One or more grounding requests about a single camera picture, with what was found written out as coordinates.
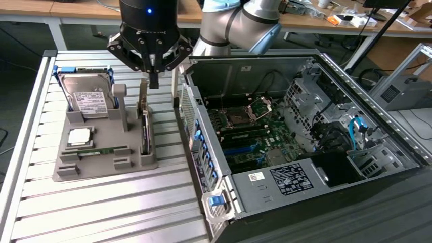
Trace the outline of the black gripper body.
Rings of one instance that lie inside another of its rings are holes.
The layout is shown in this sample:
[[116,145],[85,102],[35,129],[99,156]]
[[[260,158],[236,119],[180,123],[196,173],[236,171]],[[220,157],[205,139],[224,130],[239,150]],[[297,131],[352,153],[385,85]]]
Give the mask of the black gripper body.
[[119,45],[125,48],[119,59],[135,71],[161,73],[169,61],[164,54],[180,38],[177,28],[177,1],[120,1],[121,26]]

